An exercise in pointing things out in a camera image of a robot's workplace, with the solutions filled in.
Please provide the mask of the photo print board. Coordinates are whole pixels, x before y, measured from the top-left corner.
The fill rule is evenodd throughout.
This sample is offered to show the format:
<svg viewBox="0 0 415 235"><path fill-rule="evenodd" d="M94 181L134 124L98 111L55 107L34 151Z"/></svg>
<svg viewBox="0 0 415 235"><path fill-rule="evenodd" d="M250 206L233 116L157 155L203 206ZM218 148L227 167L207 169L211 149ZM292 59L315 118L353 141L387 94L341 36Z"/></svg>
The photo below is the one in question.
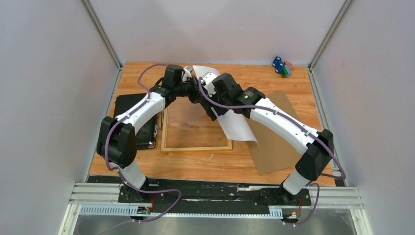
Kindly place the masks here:
<svg viewBox="0 0 415 235"><path fill-rule="evenodd" d="M220 72L215 68L193 65L192 73L194 73L196 78L202 77L207 72L220 75ZM229 110L224 116L217 117L216 121L219 122L229 140L257 141L242 114L236 114L233 110Z"/></svg>

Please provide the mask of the wooden picture frame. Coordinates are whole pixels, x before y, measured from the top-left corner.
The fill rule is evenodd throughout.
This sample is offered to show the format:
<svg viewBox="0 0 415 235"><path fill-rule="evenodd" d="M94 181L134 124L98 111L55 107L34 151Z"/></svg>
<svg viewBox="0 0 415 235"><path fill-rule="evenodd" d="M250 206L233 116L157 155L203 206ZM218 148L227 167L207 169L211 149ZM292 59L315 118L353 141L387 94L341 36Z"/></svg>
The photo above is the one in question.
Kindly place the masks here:
<svg viewBox="0 0 415 235"><path fill-rule="evenodd" d="M175 103L165 109L161 134L162 152L232 150L217 121L212 121L200 105Z"/></svg>

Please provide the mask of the brown backing board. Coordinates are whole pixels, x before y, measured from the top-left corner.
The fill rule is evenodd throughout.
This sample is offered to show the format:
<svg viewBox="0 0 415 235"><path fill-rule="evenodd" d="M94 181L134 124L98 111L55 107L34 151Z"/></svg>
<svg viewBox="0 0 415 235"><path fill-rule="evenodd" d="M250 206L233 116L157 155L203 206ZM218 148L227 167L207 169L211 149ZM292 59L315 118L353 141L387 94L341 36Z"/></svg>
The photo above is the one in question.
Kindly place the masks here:
<svg viewBox="0 0 415 235"><path fill-rule="evenodd" d="M258 175L265 175L280 170L292 171L302 154L265 125L246 120L256 141L248 141L247 146Z"/></svg>

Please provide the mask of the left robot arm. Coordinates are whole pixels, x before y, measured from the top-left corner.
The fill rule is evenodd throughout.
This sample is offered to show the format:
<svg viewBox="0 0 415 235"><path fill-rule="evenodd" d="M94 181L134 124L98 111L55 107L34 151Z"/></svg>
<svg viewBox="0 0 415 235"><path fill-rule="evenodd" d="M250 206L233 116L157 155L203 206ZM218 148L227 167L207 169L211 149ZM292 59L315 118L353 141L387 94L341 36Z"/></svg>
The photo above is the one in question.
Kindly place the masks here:
<svg viewBox="0 0 415 235"><path fill-rule="evenodd" d="M100 126L96 152L104 158L109 171L116 171L123 183L131 188L131 196L145 202L150 196L148 178L136 162L136 134L152 117L162 112L177 97L197 100L197 82L193 67L165 65L165 72L145 97L132 108L116 117L105 117Z"/></svg>

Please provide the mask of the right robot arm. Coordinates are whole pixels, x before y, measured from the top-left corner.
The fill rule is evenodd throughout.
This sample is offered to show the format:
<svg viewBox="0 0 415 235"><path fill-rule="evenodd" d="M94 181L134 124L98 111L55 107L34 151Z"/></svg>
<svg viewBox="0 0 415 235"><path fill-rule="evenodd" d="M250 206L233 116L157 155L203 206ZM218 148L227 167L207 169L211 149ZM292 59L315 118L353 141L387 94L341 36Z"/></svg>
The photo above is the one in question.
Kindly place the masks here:
<svg viewBox="0 0 415 235"><path fill-rule="evenodd" d="M311 128L277 107L264 93L254 87L242 89L229 73L210 81L199 77L201 95L214 107L233 110L236 114L256 121L291 144L301 158L295 169L283 181L279 197L285 204L299 198L300 190L316 181L328 163L334 159L333 134Z"/></svg>

